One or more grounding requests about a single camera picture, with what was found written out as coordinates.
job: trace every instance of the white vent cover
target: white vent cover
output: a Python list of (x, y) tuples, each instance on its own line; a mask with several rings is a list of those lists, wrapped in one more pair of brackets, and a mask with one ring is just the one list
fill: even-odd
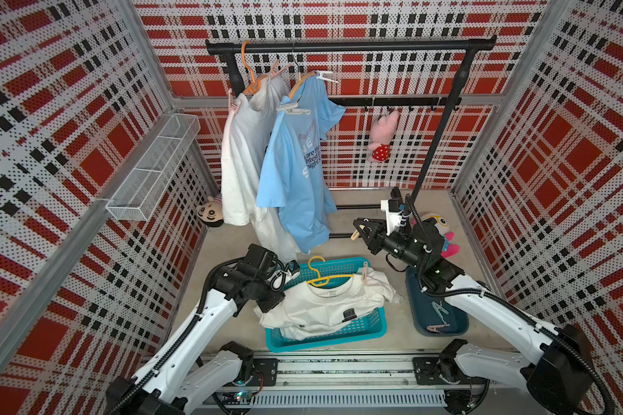
[[(203, 405), (210, 408), (214, 405)], [(446, 406), (442, 389), (410, 390), (263, 390), (253, 403), (239, 408), (394, 408)]]
[(199, 133), (197, 116), (170, 116), (107, 209), (116, 220), (150, 220), (189, 145)]

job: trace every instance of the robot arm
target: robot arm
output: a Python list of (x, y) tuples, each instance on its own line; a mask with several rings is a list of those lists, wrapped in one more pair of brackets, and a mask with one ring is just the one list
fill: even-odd
[[(385, 250), (416, 269), (422, 292), (445, 298), (449, 304), (477, 318), (519, 353), (480, 349), (455, 339), (440, 353), (440, 370), (452, 380), (458, 370), (467, 376), (494, 379), (528, 390), (542, 406), (558, 415), (571, 415), (595, 383), (605, 403), (604, 414), (615, 405), (605, 383), (593, 369), (586, 335), (571, 325), (557, 328), (539, 320), (476, 282), (440, 256), (444, 238), (432, 220), (421, 221), (413, 200), (403, 203), (394, 188), (381, 202), (385, 220), (358, 218), (353, 225), (373, 254)], [(397, 212), (394, 206), (401, 206)], [(408, 225), (408, 214), (416, 219)], [(393, 226), (401, 219), (399, 226)]]
[(254, 353), (235, 342), (224, 345), (211, 362), (189, 371), (217, 330), (250, 299), (264, 313), (281, 303), (283, 293), (267, 281), (276, 263), (273, 252), (252, 244), (244, 258), (215, 267), (197, 308), (166, 344), (132, 379), (118, 377), (110, 384), (106, 413), (190, 414), (226, 383), (248, 382), (254, 373)]

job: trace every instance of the perforated wall panel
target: perforated wall panel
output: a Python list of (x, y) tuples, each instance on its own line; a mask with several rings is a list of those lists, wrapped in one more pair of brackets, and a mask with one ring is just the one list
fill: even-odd
[[(338, 187), (413, 187), (439, 124), (442, 108), (392, 107), (400, 112), (397, 133), (385, 163), (367, 162), (369, 130), (387, 108), (348, 108), (321, 144), (325, 182)], [(215, 179), (221, 184), (221, 140), (228, 112), (187, 110), (200, 117), (198, 141)], [(462, 106), (453, 112), (423, 183), (450, 188), (491, 113), (490, 106)]]
[[(546, 1), (434, 1), (325, 3), (135, 0), (155, 53), (178, 96), (226, 96), (228, 75), (219, 57), (209, 56), (205, 41), (253, 43), (488, 38), (498, 35), (490, 52), (478, 53), (466, 93), (503, 90), (509, 74), (535, 29)], [(388, 53), (295, 54), (302, 71), (335, 72), (329, 94), (447, 93), (463, 53), (450, 50)], [(257, 73), (291, 54), (248, 54)], [(284, 77), (294, 82), (293, 69)]]
[(0, 318), (162, 112), (112, 1), (0, 0)]
[(0, 375), (0, 414), (103, 413), (108, 384), (168, 334), (206, 197), (185, 155), (150, 221), (104, 225)]
[(623, 414), (623, 1), (570, 4), (460, 196), (508, 300), (581, 328)]

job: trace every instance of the black clothes rack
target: black clothes rack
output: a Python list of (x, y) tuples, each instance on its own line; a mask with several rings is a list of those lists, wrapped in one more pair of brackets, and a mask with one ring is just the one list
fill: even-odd
[[(209, 43), (207, 40), (205, 45), (208, 54), (221, 55), (226, 61), (228, 69), (228, 78), (235, 94), (244, 91), (244, 80), (238, 67), (235, 55), (242, 52), (242, 45), (239, 43)], [(445, 132), (445, 128), (450, 119), (454, 107), (459, 104), (462, 90), (468, 80), (471, 64), (475, 55), (480, 50), (491, 50), (496, 45), (496, 36), (489, 39), (468, 39), (468, 40), (407, 40), (407, 41), (387, 41), (387, 42), (337, 42), (337, 43), (262, 43), (245, 45), (245, 53), (307, 53), (307, 52), (382, 52), (392, 50), (465, 50), (462, 63), (454, 75), (452, 80), (452, 88), (447, 98), (333, 98), (333, 102), (344, 106), (411, 106), (424, 105), (436, 106), (444, 105), (443, 114), (441, 115), (439, 127), (434, 133), (432, 144), (424, 158), (423, 166), (420, 174), (415, 181), (415, 187), (411, 197), (415, 199), (420, 192), (424, 178), (439, 146), (440, 139)], [(339, 205), (338, 209), (373, 209), (379, 208), (377, 204), (352, 204)], [(349, 238), (351, 234), (331, 234), (331, 238)]]

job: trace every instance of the beige floor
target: beige floor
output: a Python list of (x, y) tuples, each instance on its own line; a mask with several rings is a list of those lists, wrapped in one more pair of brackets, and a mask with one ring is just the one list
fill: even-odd
[[(333, 191), (333, 196), (337, 204), (372, 204), (378, 203), (381, 199), (388, 199), (389, 190)], [(437, 212), (449, 221), (452, 230), (455, 232), (453, 243), (461, 247), (461, 251), (451, 257), (450, 261), (463, 268), (467, 274), (475, 279), (482, 279), (482, 272), (471, 247), (468, 245), (468, 239), (462, 231), (457, 213), (452, 206), (448, 193), (445, 191), (421, 191), (417, 198), (416, 208), (421, 214), (431, 211)], [(352, 232), (353, 220), (358, 216), (366, 218), (383, 217), (382, 212), (376, 210), (339, 211), (329, 216), (331, 231)], [(219, 228), (210, 228), (208, 230), (199, 259), (192, 272), (187, 290), (184, 293), (173, 329), (176, 329), (182, 323), (184, 318), (197, 304), (203, 282), (210, 269), (222, 261), (243, 256), (249, 244), (252, 243), (258, 243), (258, 239), (251, 225), (235, 227), (224, 224)], [(369, 253), (364, 243), (360, 240), (331, 239), (325, 244), (314, 248), (310, 255), (299, 255), (298, 261), (301, 263), (307, 262), (307, 259), (313, 255), (321, 255), (326, 260), (363, 256), (371, 262), (375, 270), (385, 272), (390, 284), (405, 298), (400, 304), (385, 304), (385, 315), (388, 324), (385, 336), (374, 340), (324, 347), (322, 348), (323, 350), (440, 350), (452, 340), (452, 337), (423, 336), (416, 331), (408, 303), (404, 274), (390, 269), (385, 262), (384, 252), (374, 256)], [(402, 263), (396, 261), (395, 265), (399, 267)], [(232, 340), (255, 351), (266, 351), (265, 329), (258, 325), (258, 319), (253, 312), (254, 306), (254, 302), (248, 303), (238, 317), (224, 324), (204, 353), (216, 353), (221, 346)], [(461, 337), (482, 347), (499, 349), (511, 347), (498, 334), (473, 318), (470, 318), (468, 331)]]

